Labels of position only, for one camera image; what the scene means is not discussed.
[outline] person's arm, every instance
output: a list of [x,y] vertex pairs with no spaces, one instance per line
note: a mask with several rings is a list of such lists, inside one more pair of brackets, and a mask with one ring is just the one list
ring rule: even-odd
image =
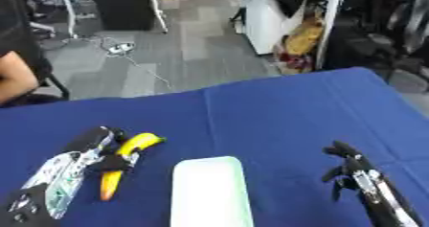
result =
[[37,78],[16,52],[8,52],[0,57],[0,104],[24,95],[37,86]]

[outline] blue tablecloth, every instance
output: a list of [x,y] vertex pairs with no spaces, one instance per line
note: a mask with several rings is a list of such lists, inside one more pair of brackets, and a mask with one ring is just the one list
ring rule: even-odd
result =
[[429,220],[429,121],[373,73],[349,69],[258,79],[180,94],[0,110],[0,199],[84,130],[110,125],[168,137],[124,179],[111,202],[88,178],[61,224],[169,226],[171,174],[180,161],[232,155],[243,167],[255,226],[370,226],[353,192],[331,201],[321,176],[351,143]]

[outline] robotic arm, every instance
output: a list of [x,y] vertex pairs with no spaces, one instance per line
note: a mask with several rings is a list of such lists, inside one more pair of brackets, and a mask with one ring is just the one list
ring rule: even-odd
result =
[[78,192],[86,170],[126,170],[122,156],[108,154],[125,141],[119,129],[95,127],[48,160],[24,186],[0,206],[2,227],[57,227]]
[[343,189],[357,191],[374,227],[420,227],[421,219],[392,182],[373,167],[368,159],[349,145],[335,141],[324,153],[345,159],[328,171],[322,180],[335,178],[332,198],[337,201]]

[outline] banana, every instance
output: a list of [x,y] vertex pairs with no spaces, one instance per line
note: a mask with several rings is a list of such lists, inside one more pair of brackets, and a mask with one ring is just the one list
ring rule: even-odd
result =
[[[135,149],[144,150],[158,143],[164,142],[165,138],[160,138],[152,133],[141,133],[125,142],[116,154],[129,156]],[[123,176],[123,171],[110,171],[102,175],[101,199],[108,201],[118,189],[119,182]]]

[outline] white tray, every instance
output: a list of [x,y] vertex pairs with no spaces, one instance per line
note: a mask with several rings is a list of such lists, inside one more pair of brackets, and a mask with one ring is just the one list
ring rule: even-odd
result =
[[174,168],[170,227],[253,227],[241,163],[187,160]]

